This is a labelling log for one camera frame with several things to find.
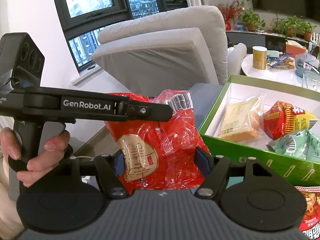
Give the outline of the red pastry bag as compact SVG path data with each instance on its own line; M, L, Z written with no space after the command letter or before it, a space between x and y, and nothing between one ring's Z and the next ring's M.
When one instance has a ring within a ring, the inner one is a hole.
M121 183L136 189L177 190L198 187L204 176L195 164L196 148L209 151L197 131L191 93L166 89L154 99L126 93L133 100L169 105L172 118L157 121L107 121L106 127L124 154Z

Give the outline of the clear bread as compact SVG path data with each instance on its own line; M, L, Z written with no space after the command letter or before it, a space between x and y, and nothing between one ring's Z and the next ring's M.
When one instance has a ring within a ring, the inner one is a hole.
M217 137L230 142L259 139L263 130L265 96L265 93L261 93L237 103L229 103Z

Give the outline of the yellow red crayfish snack bag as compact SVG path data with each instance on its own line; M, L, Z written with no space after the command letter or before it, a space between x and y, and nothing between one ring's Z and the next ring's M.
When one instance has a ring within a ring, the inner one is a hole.
M273 140L293 131L311 129L319 120L310 112L290 103L277 101L263 114L264 132Z

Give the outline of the light green snack bag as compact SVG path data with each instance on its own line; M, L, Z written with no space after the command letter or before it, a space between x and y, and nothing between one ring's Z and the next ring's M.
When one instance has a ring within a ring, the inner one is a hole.
M319 163L319 137L307 129L293 131L266 146L277 154Z

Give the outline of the green cardboard box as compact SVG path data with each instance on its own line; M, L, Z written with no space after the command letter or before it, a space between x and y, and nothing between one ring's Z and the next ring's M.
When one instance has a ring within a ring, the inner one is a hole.
M262 127L258 129L258 137L252 140L234 143L219 139L227 106L260 95L263 95L263 109L259 115L263 115L277 101L283 101L319 116L318 92L284 83L231 75L200 126L199 133L211 154L225 155L232 161L256 157L292 185L319 186L319 163L270 152L267 144L272 139Z

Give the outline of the red cartoon snack bag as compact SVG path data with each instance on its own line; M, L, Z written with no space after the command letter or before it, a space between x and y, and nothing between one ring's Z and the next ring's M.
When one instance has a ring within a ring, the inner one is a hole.
M319 186L303 187L296 186L296 189L306 200L306 212L299 227L310 239L320 238L320 189Z

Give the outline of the white round coffee table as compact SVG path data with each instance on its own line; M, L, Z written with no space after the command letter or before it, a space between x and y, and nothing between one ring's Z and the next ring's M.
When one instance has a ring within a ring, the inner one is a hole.
M296 75L296 69L279 70L267 67L265 70L253 68L253 55L248 54L242 61L242 71L246 76L302 87L303 79Z

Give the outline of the yellow cylindrical can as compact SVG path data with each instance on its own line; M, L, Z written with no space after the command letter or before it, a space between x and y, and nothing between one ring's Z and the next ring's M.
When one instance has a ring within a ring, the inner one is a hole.
M267 64L267 48L262 46L253 46L253 68L265 70Z

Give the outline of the clear glass cup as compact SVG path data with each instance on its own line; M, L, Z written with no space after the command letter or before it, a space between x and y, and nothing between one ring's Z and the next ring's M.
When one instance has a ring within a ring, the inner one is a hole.
M320 90L320 75L317 74L316 72L306 70L303 73L303 77L302 77L302 87L309 89L309 90L319 92L319 90Z

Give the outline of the orange tissue box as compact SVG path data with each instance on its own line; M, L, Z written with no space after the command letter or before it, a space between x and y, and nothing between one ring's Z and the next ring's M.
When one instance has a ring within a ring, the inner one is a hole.
M290 54L294 59L297 55L304 54L306 51L307 49L296 41L288 40L285 43L285 53Z

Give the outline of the potted green plant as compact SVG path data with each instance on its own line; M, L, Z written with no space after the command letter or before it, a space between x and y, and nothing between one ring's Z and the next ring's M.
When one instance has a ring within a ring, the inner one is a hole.
M244 9L241 12L241 18L244 27L249 31L258 31L265 27L265 20L261 20L260 16L251 9Z

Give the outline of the red flower arrangement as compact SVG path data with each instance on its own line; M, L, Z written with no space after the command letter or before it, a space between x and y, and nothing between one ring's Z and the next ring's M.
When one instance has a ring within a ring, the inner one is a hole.
M235 23L234 19L237 18L242 11L242 6L239 0L233 0L231 3L227 4L220 3L217 7L223 16L226 30L231 30L230 20Z

